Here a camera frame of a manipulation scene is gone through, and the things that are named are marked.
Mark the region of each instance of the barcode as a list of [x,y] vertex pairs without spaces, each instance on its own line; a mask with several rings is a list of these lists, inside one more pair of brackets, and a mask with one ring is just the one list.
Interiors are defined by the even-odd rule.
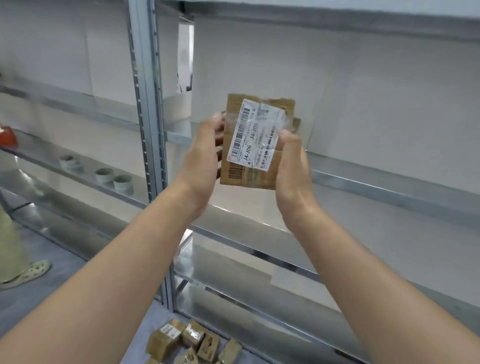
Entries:
[[270,136],[268,137],[268,143],[265,147],[265,154],[264,154],[264,158],[262,160],[262,167],[265,167],[265,165],[267,163],[268,152],[270,151],[270,145],[272,144],[272,139],[273,139],[274,134],[275,134],[275,127],[272,128],[272,132],[270,133]]
[[237,129],[237,134],[235,135],[235,141],[233,142],[232,147],[232,156],[238,157],[240,152],[241,141],[243,139],[243,133],[245,132],[245,127],[247,126],[248,116],[250,115],[250,109],[243,108],[240,116],[240,123]]
[[242,175],[243,175],[243,166],[236,163],[230,163],[230,165],[228,166],[228,178],[241,180]]

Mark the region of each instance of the shelving unit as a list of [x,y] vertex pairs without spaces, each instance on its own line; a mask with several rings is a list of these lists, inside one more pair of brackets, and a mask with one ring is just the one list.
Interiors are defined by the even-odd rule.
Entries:
[[[156,10],[167,4],[182,19],[196,16],[267,24],[300,25],[335,31],[420,36],[460,42],[480,41],[480,7],[469,1],[454,7],[417,1],[178,1],[129,0],[129,44],[137,105],[128,105],[49,85],[17,80],[0,93],[28,99],[122,129],[139,132],[145,178],[131,175],[66,148],[16,131],[18,148],[0,147],[17,158],[46,168],[139,208],[168,184],[167,143],[187,148],[197,124],[178,97],[163,98]],[[72,155],[83,170],[65,170],[59,158]],[[347,161],[308,153],[313,181],[350,194],[478,230],[480,195]],[[98,183],[94,172],[112,168],[129,174],[133,192]],[[15,220],[84,259],[90,259],[127,225],[103,211],[60,193],[22,170],[0,173],[5,199],[15,201]],[[289,273],[322,283],[313,266],[298,257],[292,234],[209,205],[191,230]],[[191,243],[186,232],[158,299],[172,312],[193,317],[222,336],[236,337],[272,363],[367,363],[339,311],[276,287],[271,276]],[[275,249],[283,247],[282,252]],[[480,308],[415,284],[418,289],[480,334]]]

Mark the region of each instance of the yellow pants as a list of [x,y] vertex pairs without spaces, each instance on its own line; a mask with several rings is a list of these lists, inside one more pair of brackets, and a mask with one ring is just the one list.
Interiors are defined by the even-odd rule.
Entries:
[[12,219],[0,206],[0,282],[7,282],[25,272],[29,262]]

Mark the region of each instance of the pile of boxes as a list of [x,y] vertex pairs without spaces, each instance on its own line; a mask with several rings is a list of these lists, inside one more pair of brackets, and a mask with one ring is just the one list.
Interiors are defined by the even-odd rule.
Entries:
[[199,364],[199,360],[215,364],[233,364],[242,347],[231,339],[222,352],[216,355],[220,337],[205,329],[198,322],[191,320],[188,325],[171,319],[150,334],[146,353],[150,359],[145,364],[158,364],[169,358],[181,345],[188,350],[175,358],[174,364]]

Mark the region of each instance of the right hand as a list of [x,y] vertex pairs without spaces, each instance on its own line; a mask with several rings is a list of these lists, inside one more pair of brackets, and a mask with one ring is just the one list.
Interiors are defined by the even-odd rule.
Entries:
[[319,207],[301,138],[286,130],[280,134],[282,159],[276,177],[276,203],[287,228],[295,234],[309,212]]

